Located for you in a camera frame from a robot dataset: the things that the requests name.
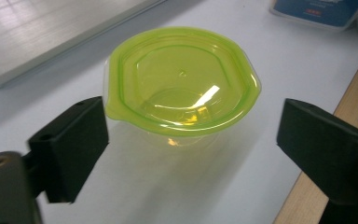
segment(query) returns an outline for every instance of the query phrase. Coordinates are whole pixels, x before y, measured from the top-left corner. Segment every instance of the green plastic lid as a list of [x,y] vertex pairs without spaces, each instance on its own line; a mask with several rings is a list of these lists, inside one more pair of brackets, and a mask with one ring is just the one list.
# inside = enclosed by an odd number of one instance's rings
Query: green plastic lid
[[221,131],[245,116],[261,91],[236,43],[189,27],[126,40],[106,69],[107,117],[168,136]]

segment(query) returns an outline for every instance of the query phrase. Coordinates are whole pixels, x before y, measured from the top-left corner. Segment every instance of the white surface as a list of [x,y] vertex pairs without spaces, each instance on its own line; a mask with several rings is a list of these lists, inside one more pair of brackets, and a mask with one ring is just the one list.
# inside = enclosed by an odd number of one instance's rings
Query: white surface
[[0,0],[0,86],[159,0]]
[[284,98],[333,112],[358,68],[358,21],[332,33],[269,13],[269,1],[168,0],[0,90],[0,151],[101,95],[103,63],[144,30],[186,25],[236,41],[262,83],[254,109],[208,147],[154,147],[122,122],[74,204],[38,201],[48,224],[271,223],[299,170],[276,146]]

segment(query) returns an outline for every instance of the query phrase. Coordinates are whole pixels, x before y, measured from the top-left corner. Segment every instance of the plastic container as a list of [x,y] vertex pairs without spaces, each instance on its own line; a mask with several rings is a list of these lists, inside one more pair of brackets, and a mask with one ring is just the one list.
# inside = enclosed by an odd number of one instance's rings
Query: plastic container
[[105,67],[105,112],[157,135],[195,137],[240,120],[261,91],[230,39],[197,28],[147,31],[119,45]]
[[357,17],[358,0],[274,0],[270,11],[295,21],[342,31]]

